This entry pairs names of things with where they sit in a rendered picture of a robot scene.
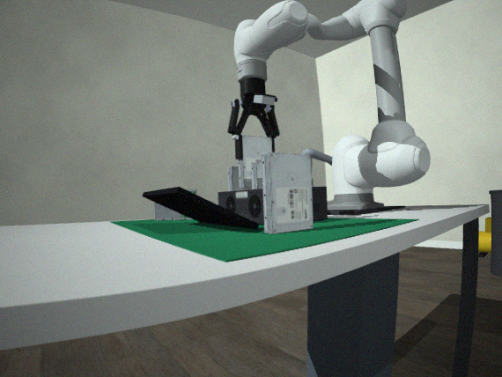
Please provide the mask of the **green bench mat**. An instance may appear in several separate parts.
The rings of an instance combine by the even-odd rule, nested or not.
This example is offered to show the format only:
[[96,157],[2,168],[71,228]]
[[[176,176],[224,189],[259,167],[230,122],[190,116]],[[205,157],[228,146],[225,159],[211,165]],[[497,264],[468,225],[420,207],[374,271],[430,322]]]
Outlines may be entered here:
[[314,221],[313,229],[276,234],[265,233],[264,225],[259,225],[258,229],[216,225],[222,228],[220,229],[189,219],[161,220],[172,227],[150,219],[132,220],[146,228],[128,221],[111,223],[200,255],[232,262],[311,247],[417,221],[392,218],[343,219]]

